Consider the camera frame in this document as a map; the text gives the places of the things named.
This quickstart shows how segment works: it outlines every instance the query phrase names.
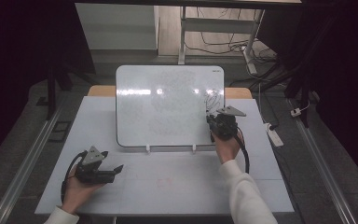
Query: cable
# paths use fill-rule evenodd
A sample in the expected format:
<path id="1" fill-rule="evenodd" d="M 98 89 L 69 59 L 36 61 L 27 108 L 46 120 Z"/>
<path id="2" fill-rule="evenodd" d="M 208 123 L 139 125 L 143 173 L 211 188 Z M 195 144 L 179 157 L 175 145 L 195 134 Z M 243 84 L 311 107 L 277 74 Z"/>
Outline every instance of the cable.
<path id="1" fill-rule="evenodd" d="M 269 50 L 269 49 L 271 49 L 271 48 L 267 48 L 267 49 L 262 49 L 262 50 L 260 50 L 260 51 L 258 52 L 258 58 L 262 58 L 262 59 L 276 59 L 276 55 L 274 55 L 274 57 L 262 57 L 262 56 L 261 56 L 261 52 L 267 51 L 267 50 Z"/>
<path id="2" fill-rule="evenodd" d="M 205 18 L 205 15 L 204 15 L 203 12 L 201 11 L 201 9 L 200 9 L 199 7 L 197 7 L 197 18 L 200 17 L 200 13 L 202 14 L 202 17 Z M 240 13 L 238 14 L 237 20 L 240 19 L 240 14 L 241 14 L 241 9 L 240 9 Z M 239 44 L 239 43 L 243 43 L 243 42 L 247 42 L 247 41 L 248 41 L 248 40 L 242 40 L 242 41 L 232 42 L 232 39 L 233 39 L 233 37 L 234 37 L 234 34 L 233 34 L 233 36 L 230 38 L 229 42 L 227 42 L 227 43 L 208 43 L 208 42 L 206 42 L 206 40 L 205 40 L 205 38 L 204 38 L 204 36 L 203 36 L 203 32 L 200 32 L 200 33 L 201 33 L 202 41 L 203 41 L 204 44 L 206 44 L 206 45 L 228 45 L 228 47 L 230 48 L 230 44 Z"/>
<path id="3" fill-rule="evenodd" d="M 230 82 L 230 84 L 228 85 L 229 87 L 232 87 L 232 85 L 234 83 L 238 83 L 238 82 L 245 82 L 245 81 L 250 81 L 250 80 L 255 80 L 253 77 L 250 77 L 250 78 L 246 78 L 246 79 L 241 79 L 241 80 L 235 80 L 235 81 L 232 81 Z"/>
<path id="4" fill-rule="evenodd" d="M 308 105 L 306 107 L 300 109 L 300 111 L 303 111 L 303 110 L 307 109 L 308 107 L 310 107 L 310 100 L 308 100 Z"/>
<path id="5" fill-rule="evenodd" d="M 260 83 L 258 84 L 258 108 L 259 108 L 259 112 L 260 112 L 260 116 L 261 119 L 263 120 L 264 123 L 267 123 L 264 118 L 263 118 L 263 114 L 261 113 L 261 100 L 260 100 Z"/>
<path id="6" fill-rule="evenodd" d="M 266 93 L 265 93 L 265 92 L 263 92 L 263 95 L 264 95 L 264 97 L 266 98 L 266 100 L 267 100 L 267 102 L 268 102 L 268 104 L 269 104 L 269 108 L 271 108 L 271 110 L 272 110 L 272 114 L 274 115 L 274 118 L 275 118 L 275 119 L 276 119 L 276 121 L 277 121 L 277 123 L 276 123 L 276 124 L 274 124 L 274 125 L 270 125 L 270 126 L 271 126 L 271 128 L 272 128 L 271 130 L 274 130 L 275 128 L 279 127 L 280 122 L 279 122 L 279 119 L 278 119 L 277 115 L 275 114 L 274 108 L 272 108 L 272 104 L 271 104 L 271 102 L 269 101 L 269 98 L 267 97 Z"/>
<path id="7" fill-rule="evenodd" d="M 251 52 L 253 53 L 252 60 L 257 61 L 258 63 L 273 63 L 273 62 L 276 62 L 275 57 L 273 57 L 273 58 L 257 57 L 257 56 L 255 56 L 255 50 L 254 49 L 251 49 Z"/>
<path id="8" fill-rule="evenodd" d="M 245 157 L 245 173 L 249 174 L 249 155 L 248 155 L 248 151 L 246 150 L 245 144 L 240 140 L 240 138 L 234 134 L 234 138 L 235 140 L 237 140 L 238 144 L 240 144 L 241 147 L 241 151 L 243 153 L 243 156 Z"/>
<path id="9" fill-rule="evenodd" d="M 230 126 L 228 126 L 224 121 L 221 120 L 221 122 L 223 123 L 223 125 L 226 126 L 226 128 L 228 130 L 231 130 Z M 249 155 L 248 155 L 248 151 L 246 150 L 245 147 L 245 139 L 243 138 L 243 133 L 242 130 L 237 126 L 237 129 L 240 130 L 241 135 L 242 135 L 242 141 L 240 140 L 240 138 L 238 137 L 238 133 L 234 133 L 232 130 L 230 131 L 232 136 L 235 138 L 235 140 L 237 141 L 237 143 L 240 145 L 241 147 L 241 151 L 243 153 L 243 156 L 245 157 L 245 173 L 249 174 L 249 167 L 250 167 L 250 163 L 249 163 Z"/>
<path id="10" fill-rule="evenodd" d="M 66 181 L 73 177 L 73 176 L 68 177 L 68 175 L 71 172 L 72 167 L 74 166 L 76 160 L 80 157 L 85 157 L 86 155 L 87 155 L 87 151 L 80 152 L 79 154 L 77 154 L 77 156 L 75 156 L 75 158 L 72 160 L 71 164 L 69 165 L 68 170 L 66 171 L 66 174 L 65 174 L 65 178 L 63 179 L 62 184 L 61 184 L 61 202 L 62 203 L 63 203 L 63 199 L 65 197 L 65 192 L 66 192 Z"/>
<path id="11" fill-rule="evenodd" d="M 245 66 L 245 67 L 246 67 L 246 71 L 248 72 L 248 75 L 249 75 L 250 77 L 253 77 L 253 78 L 255 78 L 255 79 L 259 79 L 259 80 L 262 80 L 262 81 L 270 81 L 270 80 L 268 80 L 268 79 L 264 79 L 264 78 L 261 78 L 261 77 L 254 77 L 254 76 L 251 74 L 251 72 L 249 71 L 248 66 Z"/>
<path id="12" fill-rule="evenodd" d="M 259 80 L 257 80 L 255 83 L 253 83 L 253 84 L 249 87 L 249 89 L 252 90 L 253 87 L 255 87 L 255 86 L 260 82 L 260 80 L 263 80 L 263 81 L 271 81 L 272 79 L 266 79 L 266 77 L 269 77 L 280 65 L 281 65 L 281 64 L 280 64 L 279 62 L 276 62 L 274 65 L 272 65 L 272 66 L 270 67 L 270 69 L 269 69 L 266 73 L 264 73 L 262 76 L 260 76 Z M 276 75 L 275 77 L 280 76 L 283 72 L 284 72 L 284 68 L 283 68 L 283 70 L 282 70 L 278 75 Z"/>
<path id="13" fill-rule="evenodd" d="M 228 10 L 229 10 L 229 8 L 225 8 L 225 9 L 223 9 L 223 11 L 221 12 L 221 16 L 219 16 L 218 18 L 222 18 L 222 17 L 224 17 L 224 16 L 226 16 L 226 14 L 227 14 L 227 12 L 228 12 Z"/>
<path id="14" fill-rule="evenodd" d="M 230 52 L 232 52 L 232 50 L 222 51 L 222 52 L 212 52 L 212 51 L 209 51 L 209 50 L 206 50 L 206 49 L 191 48 L 191 47 L 189 47 L 189 46 L 186 44 L 186 42 L 185 42 L 185 46 L 186 46 L 186 48 L 188 48 L 188 49 L 200 50 L 200 51 L 204 51 L 204 52 L 212 53 L 212 54 L 225 54 L 225 53 L 230 53 Z"/>

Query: white cord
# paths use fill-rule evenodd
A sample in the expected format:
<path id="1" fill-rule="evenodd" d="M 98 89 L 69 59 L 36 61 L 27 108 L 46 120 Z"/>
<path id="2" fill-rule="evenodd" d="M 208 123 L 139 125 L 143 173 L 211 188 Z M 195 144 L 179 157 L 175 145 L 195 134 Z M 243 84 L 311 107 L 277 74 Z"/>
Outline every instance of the white cord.
<path id="1" fill-rule="evenodd" d="M 263 114 L 261 113 L 261 100 L 260 100 L 260 83 L 258 83 L 258 108 L 260 110 L 260 116 L 261 116 L 261 119 L 266 123 L 266 121 L 264 120 L 263 118 Z"/>
<path id="2" fill-rule="evenodd" d="M 300 111 L 303 111 L 303 110 L 307 109 L 309 106 L 310 106 L 310 100 L 308 100 L 308 105 L 306 107 L 300 109 Z"/>
<path id="3" fill-rule="evenodd" d="M 268 80 L 268 79 L 263 79 L 263 78 L 261 78 L 261 77 L 254 77 L 254 76 L 252 76 L 251 72 L 249 71 L 248 65 L 246 65 L 245 67 L 246 67 L 246 71 L 248 72 L 248 74 L 249 74 L 250 77 L 253 77 L 253 78 L 256 78 L 256 79 L 259 79 L 259 80 L 263 80 L 263 81 L 270 81 L 270 80 Z"/>

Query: electrical outlet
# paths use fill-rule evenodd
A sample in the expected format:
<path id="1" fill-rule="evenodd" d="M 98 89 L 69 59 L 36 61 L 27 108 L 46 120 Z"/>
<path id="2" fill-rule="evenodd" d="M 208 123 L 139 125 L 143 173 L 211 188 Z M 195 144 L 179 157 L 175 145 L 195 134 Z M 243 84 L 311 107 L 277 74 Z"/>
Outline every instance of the electrical outlet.
<path id="1" fill-rule="evenodd" d="M 269 127 L 271 125 L 269 123 L 265 123 L 264 125 L 266 126 L 266 132 L 267 132 L 268 138 L 269 138 L 269 140 L 271 140 L 272 144 L 275 147 L 283 146 L 283 141 L 281 140 L 281 138 L 279 137 L 277 132 L 275 132 L 275 130 L 270 130 L 269 129 Z"/>

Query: metal frame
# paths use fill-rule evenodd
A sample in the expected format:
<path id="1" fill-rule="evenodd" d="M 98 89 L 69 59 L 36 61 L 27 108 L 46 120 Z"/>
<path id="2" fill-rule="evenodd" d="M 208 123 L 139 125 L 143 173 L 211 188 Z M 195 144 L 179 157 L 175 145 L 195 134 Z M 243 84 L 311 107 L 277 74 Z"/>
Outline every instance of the metal frame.
<path id="1" fill-rule="evenodd" d="M 48 136 L 51 133 L 51 130 L 53 129 L 58 117 L 60 116 L 67 98 L 68 93 L 63 93 L 61 95 L 56 112 L 52 115 L 50 120 L 45 121 L 45 124 L 40 130 L 39 135 L 34 140 L 34 143 L 25 156 L 25 159 L 23 160 L 19 170 L 17 171 L 13 180 L 10 182 L 7 191 L 5 192 L 5 195 L 2 197 L 0 202 L 0 223 L 3 224 L 7 222 L 7 219 L 10 216 L 16 201 L 19 199 L 19 196 L 25 186 L 25 183 L 28 180 L 29 175 L 34 169 L 34 165 L 36 164 L 36 161 L 39 158 L 43 147 L 48 141 Z"/>
<path id="2" fill-rule="evenodd" d="M 178 64 L 185 64 L 185 36 L 189 32 L 210 32 L 210 33 L 231 33 L 249 34 L 249 42 L 243 52 L 249 71 L 252 75 L 257 74 L 255 65 L 250 63 L 252 57 L 250 51 L 255 42 L 255 36 L 261 22 L 264 10 L 256 10 L 257 14 L 254 21 L 233 21 L 219 19 L 186 18 L 186 7 L 181 7 L 181 35 Z"/>
<path id="3" fill-rule="evenodd" d="M 144 5 L 171 7 L 229 7 L 249 9 L 277 9 L 277 10 L 324 10 L 334 6 L 335 1 L 329 3 L 284 3 L 257 2 L 242 0 L 73 0 L 74 3 L 116 4 L 116 5 Z"/>
<path id="4" fill-rule="evenodd" d="M 289 99 L 286 99 L 287 105 L 289 109 L 293 109 L 292 103 Z M 345 224 L 356 224 L 356 218 L 345 199 L 344 194 L 342 193 L 341 188 L 339 187 L 336 179 L 333 177 L 333 174 L 330 171 L 326 161 L 324 160 L 324 156 L 321 153 L 315 139 L 313 138 L 310 129 L 306 128 L 300 119 L 296 119 L 296 125 L 300 130 L 300 133 L 304 139 L 305 144 L 307 145 L 308 150 L 310 151 L 310 155 L 315 162 L 316 168 L 321 175 L 322 180 L 324 181 L 324 185 L 326 186 L 334 205 L 338 211 L 341 220 Z"/>

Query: wall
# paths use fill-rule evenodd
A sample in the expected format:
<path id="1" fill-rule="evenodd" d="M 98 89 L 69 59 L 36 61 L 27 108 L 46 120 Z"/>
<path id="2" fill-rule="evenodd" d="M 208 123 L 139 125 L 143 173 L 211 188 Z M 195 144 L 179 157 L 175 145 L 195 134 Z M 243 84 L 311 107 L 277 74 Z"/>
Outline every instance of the wall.
<path id="1" fill-rule="evenodd" d="M 157 7 L 76 3 L 89 49 L 157 49 Z"/>

